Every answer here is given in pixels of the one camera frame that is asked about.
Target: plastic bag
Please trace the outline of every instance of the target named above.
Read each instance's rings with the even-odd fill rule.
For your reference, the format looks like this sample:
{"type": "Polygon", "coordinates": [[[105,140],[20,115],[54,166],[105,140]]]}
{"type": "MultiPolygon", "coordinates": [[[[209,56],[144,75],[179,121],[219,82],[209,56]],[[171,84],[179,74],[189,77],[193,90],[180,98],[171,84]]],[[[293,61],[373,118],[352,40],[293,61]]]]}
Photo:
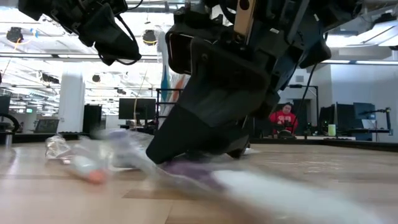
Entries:
{"type": "Polygon", "coordinates": [[[178,157],[157,166],[145,153],[153,136],[122,130],[104,137],[123,163],[189,194],[216,200],[231,212],[246,214],[250,223],[382,223],[342,196],[271,171],[217,158],[193,162],[178,157]]]}
{"type": "Polygon", "coordinates": [[[78,144],[70,146],[61,136],[53,136],[45,142],[48,160],[59,160],[67,171],[92,184],[105,183],[110,151],[102,150],[101,144],[81,137],[78,144]]]}

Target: computer monitor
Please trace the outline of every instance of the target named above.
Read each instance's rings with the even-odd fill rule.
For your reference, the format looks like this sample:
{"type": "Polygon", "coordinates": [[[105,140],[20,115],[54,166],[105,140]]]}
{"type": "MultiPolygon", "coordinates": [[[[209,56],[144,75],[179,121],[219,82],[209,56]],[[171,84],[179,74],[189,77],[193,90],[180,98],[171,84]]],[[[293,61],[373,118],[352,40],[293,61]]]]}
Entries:
{"type": "Polygon", "coordinates": [[[0,96],[0,113],[8,114],[10,109],[10,96],[0,96]]]}
{"type": "Polygon", "coordinates": [[[354,103],[355,119],[376,119],[376,113],[370,111],[375,111],[376,107],[371,103],[354,103]]]}
{"type": "Polygon", "coordinates": [[[319,112],[319,122],[320,125],[333,124],[335,120],[335,106],[331,105],[328,107],[322,107],[319,112]]]}
{"type": "Polygon", "coordinates": [[[59,122],[59,119],[40,119],[34,133],[56,133],[59,122]]]}
{"type": "Polygon", "coordinates": [[[355,118],[354,105],[337,104],[337,128],[339,131],[347,131],[355,128],[363,128],[362,120],[355,118]]]}
{"type": "MultiPolygon", "coordinates": [[[[119,119],[134,119],[135,98],[120,98],[119,119]]],[[[136,119],[153,120],[156,116],[156,99],[137,99],[136,119]]]]}

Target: rack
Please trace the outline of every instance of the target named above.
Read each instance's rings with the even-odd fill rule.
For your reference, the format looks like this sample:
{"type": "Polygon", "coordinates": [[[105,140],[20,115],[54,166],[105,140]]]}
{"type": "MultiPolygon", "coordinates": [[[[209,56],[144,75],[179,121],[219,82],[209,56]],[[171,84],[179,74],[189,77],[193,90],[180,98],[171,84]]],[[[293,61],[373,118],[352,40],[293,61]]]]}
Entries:
{"type": "Polygon", "coordinates": [[[159,106],[160,105],[175,105],[177,102],[160,102],[160,94],[162,91],[178,91],[178,94],[181,95],[183,89],[178,88],[157,88],[156,89],[156,130],[159,128],[159,118],[166,118],[167,116],[159,115],[159,106]]]}

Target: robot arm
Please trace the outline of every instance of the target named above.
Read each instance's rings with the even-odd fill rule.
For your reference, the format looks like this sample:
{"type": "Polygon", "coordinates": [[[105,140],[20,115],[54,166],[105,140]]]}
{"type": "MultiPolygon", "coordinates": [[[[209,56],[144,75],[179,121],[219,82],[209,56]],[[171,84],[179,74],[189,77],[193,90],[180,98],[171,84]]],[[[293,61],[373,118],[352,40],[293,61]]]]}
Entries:
{"type": "MultiPolygon", "coordinates": [[[[267,117],[298,66],[329,59],[323,34],[355,18],[361,7],[361,0],[203,0],[175,11],[166,34],[169,65],[192,77],[148,157],[157,164],[179,155],[238,158],[248,143],[247,115],[267,117]],[[233,26],[210,19],[216,5],[233,26]]],[[[46,14],[87,46],[95,43],[108,65],[141,58],[134,36],[114,22],[127,10],[125,0],[20,0],[19,10],[34,19],[46,14]]]]}

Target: table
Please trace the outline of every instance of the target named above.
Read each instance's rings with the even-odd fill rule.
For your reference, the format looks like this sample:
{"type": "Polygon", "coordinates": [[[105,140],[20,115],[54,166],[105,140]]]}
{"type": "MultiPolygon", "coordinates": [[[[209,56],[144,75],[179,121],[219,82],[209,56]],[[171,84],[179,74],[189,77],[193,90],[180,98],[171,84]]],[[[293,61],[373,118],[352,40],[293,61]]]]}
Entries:
{"type": "MultiPolygon", "coordinates": [[[[305,136],[296,136],[296,139],[305,139],[305,136]]],[[[336,137],[333,136],[307,136],[308,140],[324,140],[324,139],[336,139],[336,137]]],[[[339,137],[339,139],[349,139],[349,140],[354,140],[355,137],[349,137],[349,136],[342,136],[339,137]]]]}
{"type": "MultiPolygon", "coordinates": [[[[239,223],[214,204],[149,180],[138,170],[94,186],[45,163],[43,143],[0,147],[0,221],[12,224],[239,223]]],[[[271,169],[353,199],[398,220],[398,154],[330,146],[253,144],[242,162],[271,169]]]]}

